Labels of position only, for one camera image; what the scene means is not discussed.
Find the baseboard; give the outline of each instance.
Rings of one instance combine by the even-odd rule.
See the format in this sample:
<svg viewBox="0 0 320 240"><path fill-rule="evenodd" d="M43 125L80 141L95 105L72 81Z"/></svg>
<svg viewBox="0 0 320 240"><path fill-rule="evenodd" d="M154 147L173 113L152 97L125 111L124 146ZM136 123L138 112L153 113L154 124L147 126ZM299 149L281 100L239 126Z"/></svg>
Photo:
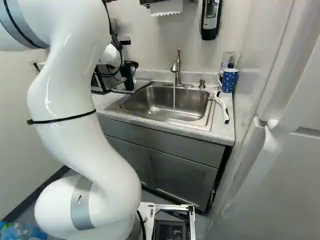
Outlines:
<svg viewBox="0 0 320 240"><path fill-rule="evenodd" d="M42 191L54 181L60 179L63 175L69 172L70 168L63 166L55 174L53 174L47 181L31 193L25 200L23 200L12 212L10 212L3 221L13 223L24 211L26 211L32 204L36 202Z"/></svg>

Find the gray band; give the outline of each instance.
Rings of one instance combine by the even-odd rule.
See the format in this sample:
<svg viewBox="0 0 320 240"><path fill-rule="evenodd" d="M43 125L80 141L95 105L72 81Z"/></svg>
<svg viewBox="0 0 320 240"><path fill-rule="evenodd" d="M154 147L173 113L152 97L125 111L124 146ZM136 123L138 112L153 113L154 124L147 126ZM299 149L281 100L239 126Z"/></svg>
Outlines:
<svg viewBox="0 0 320 240"><path fill-rule="evenodd" d="M89 213L89 196L92 181L84 176L81 176L71 198L71 220L76 229L89 230L95 229Z"/></svg>
<svg viewBox="0 0 320 240"><path fill-rule="evenodd" d="M7 32L22 45L31 49L49 47L29 27L18 0L0 0L0 22Z"/></svg>

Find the stainless steel sink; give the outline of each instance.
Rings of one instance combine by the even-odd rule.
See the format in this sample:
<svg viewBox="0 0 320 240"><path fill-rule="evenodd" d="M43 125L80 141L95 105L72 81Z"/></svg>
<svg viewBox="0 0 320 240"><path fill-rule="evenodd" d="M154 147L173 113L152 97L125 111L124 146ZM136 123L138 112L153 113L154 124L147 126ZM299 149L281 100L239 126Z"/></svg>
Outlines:
<svg viewBox="0 0 320 240"><path fill-rule="evenodd" d="M167 82L152 82L137 93L125 96L106 110L156 121L210 130L215 103L210 93L198 88L175 88Z"/></svg>

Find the paper towel dispenser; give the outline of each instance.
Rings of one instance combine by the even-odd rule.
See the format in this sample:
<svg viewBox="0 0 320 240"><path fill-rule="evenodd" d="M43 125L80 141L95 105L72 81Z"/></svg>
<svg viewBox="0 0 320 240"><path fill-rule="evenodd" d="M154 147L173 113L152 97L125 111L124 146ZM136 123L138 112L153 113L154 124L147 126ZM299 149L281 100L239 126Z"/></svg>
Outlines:
<svg viewBox="0 0 320 240"><path fill-rule="evenodd" d="M149 8L150 4L156 3L156 2L163 2L163 1L170 1L170 0L140 0L140 4Z"/></svg>
<svg viewBox="0 0 320 240"><path fill-rule="evenodd" d="M146 8L150 8L150 4L156 3L156 2L167 2L170 0L140 0L140 4L145 6ZM189 0L192 3L197 3L198 0Z"/></svg>

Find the cabinet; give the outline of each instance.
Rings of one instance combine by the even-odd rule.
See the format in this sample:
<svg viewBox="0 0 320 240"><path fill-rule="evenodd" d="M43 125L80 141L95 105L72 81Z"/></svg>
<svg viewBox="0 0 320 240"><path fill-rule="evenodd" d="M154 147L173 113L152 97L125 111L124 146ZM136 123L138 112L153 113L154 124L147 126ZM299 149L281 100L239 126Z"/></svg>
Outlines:
<svg viewBox="0 0 320 240"><path fill-rule="evenodd" d="M99 117L104 135L219 168L226 146Z"/></svg>
<svg viewBox="0 0 320 240"><path fill-rule="evenodd" d="M113 137L107 137L110 145L116 150L136 171L140 182L149 188L155 188L148 148L137 146Z"/></svg>
<svg viewBox="0 0 320 240"><path fill-rule="evenodd" d="M143 185L205 211L216 168L110 136L106 138L135 169Z"/></svg>
<svg viewBox="0 0 320 240"><path fill-rule="evenodd" d="M218 170L158 151L150 154L157 190L204 211Z"/></svg>

